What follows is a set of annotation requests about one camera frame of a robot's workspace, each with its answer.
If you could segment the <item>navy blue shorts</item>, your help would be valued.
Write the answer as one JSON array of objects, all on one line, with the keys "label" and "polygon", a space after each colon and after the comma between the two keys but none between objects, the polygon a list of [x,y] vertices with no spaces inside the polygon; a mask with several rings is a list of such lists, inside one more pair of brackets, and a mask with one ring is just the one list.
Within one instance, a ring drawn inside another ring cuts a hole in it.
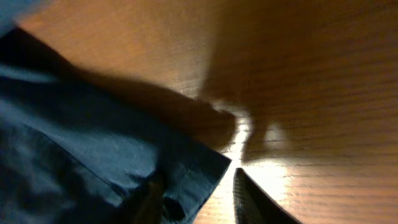
[{"label": "navy blue shorts", "polygon": [[1,36],[2,223],[192,223],[230,160]]}]

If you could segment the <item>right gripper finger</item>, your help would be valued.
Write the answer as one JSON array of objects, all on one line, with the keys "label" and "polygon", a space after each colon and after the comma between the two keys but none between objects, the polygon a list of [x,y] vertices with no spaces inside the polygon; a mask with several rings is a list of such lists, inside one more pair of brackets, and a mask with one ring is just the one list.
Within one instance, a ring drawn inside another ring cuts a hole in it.
[{"label": "right gripper finger", "polygon": [[242,168],[233,179],[236,224],[301,224],[276,203]]}]

